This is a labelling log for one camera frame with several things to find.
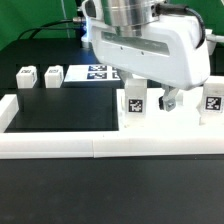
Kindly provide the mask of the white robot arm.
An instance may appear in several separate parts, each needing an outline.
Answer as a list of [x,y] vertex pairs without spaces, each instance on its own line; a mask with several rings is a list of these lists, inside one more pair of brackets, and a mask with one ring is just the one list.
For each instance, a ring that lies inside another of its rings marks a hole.
[[194,9],[166,0],[84,0],[82,10],[98,61],[160,83],[166,111],[208,79],[209,46],[224,43]]

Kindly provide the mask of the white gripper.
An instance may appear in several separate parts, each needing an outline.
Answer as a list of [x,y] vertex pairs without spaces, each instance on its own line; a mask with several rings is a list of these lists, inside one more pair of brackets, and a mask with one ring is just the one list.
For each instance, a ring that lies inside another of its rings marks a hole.
[[140,37],[120,37],[115,29],[94,20],[93,51],[99,62],[162,83],[159,108],[176,107],[179,89],[190,90],[210,75],[206,43],[193,16],[162,16],[141,28]]

